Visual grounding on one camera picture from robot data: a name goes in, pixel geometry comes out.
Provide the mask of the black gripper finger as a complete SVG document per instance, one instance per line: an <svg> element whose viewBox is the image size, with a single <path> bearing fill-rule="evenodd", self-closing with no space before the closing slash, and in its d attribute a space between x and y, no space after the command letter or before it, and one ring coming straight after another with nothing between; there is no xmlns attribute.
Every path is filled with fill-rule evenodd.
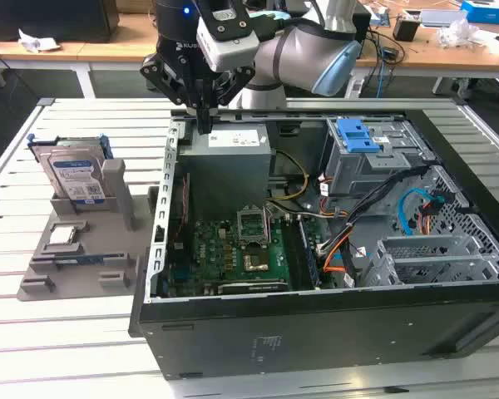
<svg viewBox="0 0 499 399"><path fill-rule="evenodd" d="M254 77L254 66L241 66L234 70L213 72L205 85L205 133L209 134L213 115L219 106L227 106Z"/></svg>
<svg viewBox="0 0 499 399"><path fill-rule="evenodd" d="M170 65L159 53L151 54L143 61L140 72L174 104L185 105L196 119L198 132L205 133L203 85L196 80L188 57L176 56Z"/></svg>

